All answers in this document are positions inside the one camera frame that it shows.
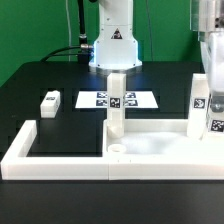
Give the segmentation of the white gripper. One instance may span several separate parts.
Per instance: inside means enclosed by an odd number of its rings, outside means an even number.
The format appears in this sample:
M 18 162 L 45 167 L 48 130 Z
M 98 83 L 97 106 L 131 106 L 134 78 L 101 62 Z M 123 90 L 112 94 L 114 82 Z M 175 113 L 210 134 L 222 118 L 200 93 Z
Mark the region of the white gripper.
M 210 91 L 210 108 L 224 112 L 224 32 L 210 32 L 200 42 L 201 58 Z

